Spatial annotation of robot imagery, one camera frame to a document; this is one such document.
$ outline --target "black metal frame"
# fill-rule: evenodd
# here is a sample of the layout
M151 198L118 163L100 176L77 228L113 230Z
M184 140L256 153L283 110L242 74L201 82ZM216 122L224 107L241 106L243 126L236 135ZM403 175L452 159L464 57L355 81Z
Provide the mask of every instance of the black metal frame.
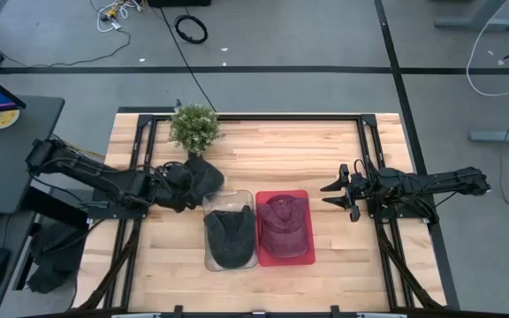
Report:
M139 115L138 119L138 126L137 131L135 133L134 138L134 144L133 144L133 153L131 157L131 166L136 165L138 155L139 155L139 149L141 146L142 141L142 134L144 131L144 126L149 125L150 129L148 131L148 143L146 147L145 152L145 158L144 158L144 164L146 167L150 167L151 161L152 161L152 155L154 150L154 143L155 143L155 136L156 136L156 127L160 121L165 121L170 118L170 115L151 115L151 114L142 114ZM377 159L376 166L378 167L384 167L384 154L382 151L382 146L380 143L380 136L379 132L376 126L376 116L374 114L363 114L363 115L339 115L339 114L252 114L252 115L242 115L242 114L220 114L218 120L220 121L232 121L232 120L346 120L348 122L354 122L357 125L357 131L359 133L359 138L361 142L361 152L362 156L367 163L371 163L371 157L368 151L368 143L367 143L367 133L365 130L365 126L370 127L370 133L372 136L373 144L374 144L374 151ZM376 203L373 201L368 202L368 209L369 211L374 211L376 209ZM126 227L126 221L120 220L119 226L118 226L118 232L115 239L115 245L113 250L113 258L111 260L111 264L114 264L118 258L118 255L122 248L122 242L125 237L125 227ZM380 237L380 235L386 235L384 231L384 226L381 225L378 222L375 222L376 227L376 233L377 236ZM395 246L395 251L398 254L398 256L402 259L404 259L404 253L403 253L403 246L401 242L401 237L399 235L399 228L398 228L398 222L397 220L391 220L390 221L390 227L391 227L391 235L392 235L392 242ZM135 220L133 222L133 231L136 231L136 233L140 233L141 230L141 220ZM383 275L384 275L384 281L386 283L386 295L388 298L388 303L390 310L398 307L398 301L396 299L396 291L393 283L393 277L391 274L391 264L390 264L390 258L388 254L382 249L379 243L379 253L381 256L381 263L383 268ZM132 288L132 281L133 281L133 272L134 272L134 263L136 261L136 249L130 254L128 260L127 260L127 270L125 272L125 282L123 286L123 293L121 296L121 307L122 308L128 308L129 306L129 300L131 297L131 288ZM406 307L414 307L414 297L412 294L411 289L407 285L404 277L401 277L402 280L402 286L404 287L404 299L406 302ZM115 284L111 284L110 288L106 292L105 296L105 302L104 307L110 307L111 302L113 299L113 292L115 289ZM337 311L339 315L336 316L354 316L354 313L340 313ZM173 313L162 313L162 316L169 315ZM201 313L201 314L194 314L194 316L197 317L210 317L210 316L225 316L225 315L232 315L237 316L241 314L249 314L252 315L252 313ZM331 312L329 313L282 313L278 314L279 316L307 316L307 317L331 317Z

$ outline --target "black desk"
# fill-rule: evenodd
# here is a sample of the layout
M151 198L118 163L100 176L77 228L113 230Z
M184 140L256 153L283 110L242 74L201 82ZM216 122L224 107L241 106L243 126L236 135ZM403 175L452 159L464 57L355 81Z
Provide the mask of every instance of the black desk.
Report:
M25 159L32 147L32 141L36 138L44 140L52 134L65 103L61 98L50 97L19 96L19 99L25 102L27 108L21 111L14 126L0 131L0 209L3 212L19 207L31 181L26 172ZM0 215L0 247L4 241L7 218L11 218L6 229L5 244L5 247L11 250L11 259L0 287L0 305L31 231L34 216L33 211Z

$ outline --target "clear plastic container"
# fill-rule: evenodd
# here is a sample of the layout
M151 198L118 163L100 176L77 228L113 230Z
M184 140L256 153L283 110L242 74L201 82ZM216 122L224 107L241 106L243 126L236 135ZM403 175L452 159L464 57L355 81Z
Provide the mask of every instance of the clear plastic container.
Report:
M203 198L205 267L211 271L249 269L258 263L253 195L222 191Z

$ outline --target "red plastic container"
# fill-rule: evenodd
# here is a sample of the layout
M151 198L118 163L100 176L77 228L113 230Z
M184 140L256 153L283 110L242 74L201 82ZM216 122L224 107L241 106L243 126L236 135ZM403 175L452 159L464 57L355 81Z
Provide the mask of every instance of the red plastic container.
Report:
M304 239L308 241L308 249L303 254L298 254L293 257L276 257L276 254L270 253L265 248L265 244L262 241L262 231L265 226L263 220L263 214L260 213L264 205L276 202L276 200L289 198L305 199L305 230L303 233ZM309 199L308 193L304 190L292 190L292 191L262 191L256 194L256 234L257 234L257 252L259 257L259 263L262 266L284 266L284 265L309 265L315 263L315 247L314 247L314 233L311 226L311 215L309 213Z

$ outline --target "wooden table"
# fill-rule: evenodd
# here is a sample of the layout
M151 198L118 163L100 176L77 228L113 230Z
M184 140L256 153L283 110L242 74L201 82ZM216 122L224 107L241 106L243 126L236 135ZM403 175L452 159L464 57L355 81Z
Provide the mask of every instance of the wooden table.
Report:
M117 114L108 165L128 167L138 116ZM376 119L386 165L412 171L399 115L376 114ZM169 129L165 123L157 128L155 166L186 160L186 152L168 141ZM223 122L221 131L224 137L204 157L225 175L224 189L248 190L253 195L268 190L308 191L315 264L211 272L203 264L202 208L176 214L154 206L141 228L129 311L171 312L175 305L183 305L186 312L328 312L331 305L350 312L387 311L375 226L366 204L359 202L362 218L351 223L348 212L322 202L323 197L339 194L319 191L337 178L341 163L352 169L353 161L361 158L356 124L233 121ZM143 134L143 144L147 135ZM117 224L105 221L89 235L74 306L87 299L109 269ZM400 219L399 228L408 267L433 299L444 304L427 226L420 219ZM399 276L392 268L397 298L404 305ZM114 305L122 283L118 279Z

